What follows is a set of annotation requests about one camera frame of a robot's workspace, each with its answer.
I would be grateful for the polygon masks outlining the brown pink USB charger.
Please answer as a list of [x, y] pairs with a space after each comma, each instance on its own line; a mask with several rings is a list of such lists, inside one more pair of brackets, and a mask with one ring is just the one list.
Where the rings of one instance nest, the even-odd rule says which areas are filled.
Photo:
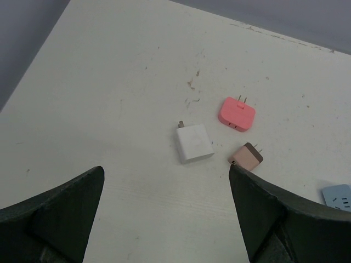
[[263, 160], [264, 158], [261, 152], [256, 149], [256, 145], [247, 142], [229, 157], [228, 162], [230, 164], [239, 165], [248, 171], [252, 171], [258, 167]]

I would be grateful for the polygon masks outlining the light blue power strip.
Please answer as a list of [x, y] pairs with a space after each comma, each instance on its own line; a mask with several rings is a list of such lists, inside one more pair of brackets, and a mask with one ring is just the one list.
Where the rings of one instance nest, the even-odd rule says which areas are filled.
[[323, 188], [321, 191], [325, 204], [328, 207], [350, 212], [350, 185], [329, 186]]

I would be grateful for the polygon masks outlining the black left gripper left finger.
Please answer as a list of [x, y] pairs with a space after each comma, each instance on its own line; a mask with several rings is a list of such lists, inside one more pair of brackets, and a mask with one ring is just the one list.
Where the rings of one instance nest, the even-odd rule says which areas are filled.
[[82, 262], [103, 186], [97, 166], [1, 209], [1, 262]]

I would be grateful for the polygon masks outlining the pink adapter plug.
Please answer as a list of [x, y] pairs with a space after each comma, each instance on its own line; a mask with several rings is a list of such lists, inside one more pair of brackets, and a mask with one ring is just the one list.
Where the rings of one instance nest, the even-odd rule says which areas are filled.
[[246, 99], [244, 101], [240, 99], [241, 97], [238, 99], [227, 97], [218, 112], [218, 119], [228, 127], [246, 132], [253, 125], [256, 110], [246, 104]]

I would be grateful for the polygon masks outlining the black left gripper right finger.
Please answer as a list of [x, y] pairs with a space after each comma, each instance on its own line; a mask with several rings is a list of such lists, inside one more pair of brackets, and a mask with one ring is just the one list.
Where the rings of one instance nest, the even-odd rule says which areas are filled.
[[231, 165], [229, 180], [250, 262], [350, 262], [350, 212], [322, 205]]

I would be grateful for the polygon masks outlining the white USB charger plug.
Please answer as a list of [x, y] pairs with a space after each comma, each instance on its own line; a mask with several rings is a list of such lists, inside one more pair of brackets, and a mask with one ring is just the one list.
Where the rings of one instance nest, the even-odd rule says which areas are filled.
[[181, 164], [188, 164], [212, 157], [212, 142], [203, 124], [185, 126], [179, 121], [175, 130], [175, 141]]

